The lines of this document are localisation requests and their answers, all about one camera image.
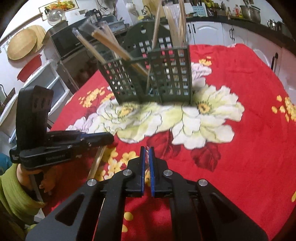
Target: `black countertop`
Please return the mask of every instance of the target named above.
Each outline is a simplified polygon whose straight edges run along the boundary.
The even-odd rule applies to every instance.
[[[296,42],[293,39],[283,35],[281,32],[271,30],[270,28],[262,24],[253,23],[243,19],[228,19],[226,16],[190,17],[186,18],[186,22],[218,22],[245,28],[270,40],[280,47],[286,48],[294,55],[296,55]]]

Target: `blue cloth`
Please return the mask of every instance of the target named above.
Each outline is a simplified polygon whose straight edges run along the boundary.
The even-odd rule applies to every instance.
[[[12,165],[9,156],[0,153],[0,176],[3,175]]]

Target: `picture frame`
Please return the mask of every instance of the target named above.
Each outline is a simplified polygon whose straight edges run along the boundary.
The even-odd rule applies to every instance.
[[[60,0],[60,1],[54,1],[54,2],[48,3],[46,5],[39,7],[39,12],[42,14],[41,16],[42,20],[45,21],[47,19],[48,12],[56,8],[60,8],[60,9],[63,9],[65,12],[68,12],[74,9],[78,9],[79,6],[76,0],[70,0],[70,1]]]

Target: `table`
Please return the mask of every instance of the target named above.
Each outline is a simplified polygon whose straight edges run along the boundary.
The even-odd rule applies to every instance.
[[[281,82],[243,44],[190,46],[195,104],[119,106],[100,72],[73,96],[52,130],[110,131],[98,180],[125,169],[140,146],[184,178],[209,180],[262,227],[271,240],[295,207],[295,106]],[[63,165],[45,214],[86,181],[92,155]],[[128,198],[122,240],[172,240],[169,205],[149,196]]]

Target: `utensil holder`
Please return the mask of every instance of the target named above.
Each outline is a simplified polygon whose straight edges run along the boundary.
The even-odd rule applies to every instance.
[[[154,21],[140,22],[132,27],[122,44],[132,61],[116,59],[99,63],[99,70],[110,85],[119,104],[123,102],[191,102],[192,74],[189,46],[173,47],[170,32],[159,26],[157,45],[151,51]],[[131,66],[151,66],[150,88],[147,76]]]

